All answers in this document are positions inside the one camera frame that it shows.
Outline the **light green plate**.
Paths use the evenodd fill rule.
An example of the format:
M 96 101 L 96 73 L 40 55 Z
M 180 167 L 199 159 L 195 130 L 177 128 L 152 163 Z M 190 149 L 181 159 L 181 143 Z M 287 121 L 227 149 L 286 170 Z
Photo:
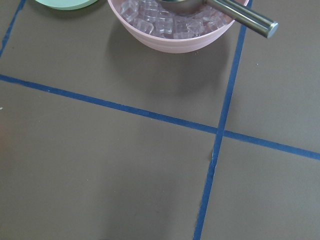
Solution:
M 55 10 L 71 11 L 88 7 L 97 0 L 36 0 L 36 2 Z

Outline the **metal scoop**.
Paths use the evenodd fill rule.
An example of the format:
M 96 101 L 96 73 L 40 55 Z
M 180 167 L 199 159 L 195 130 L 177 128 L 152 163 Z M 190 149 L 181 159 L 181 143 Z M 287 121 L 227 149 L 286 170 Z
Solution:
M 234 0 L 160 0 L 161 6 L 180 16 L 198 13 L 210 6 L 257 34 L 269 39 L 278 30 L 279 23 Z

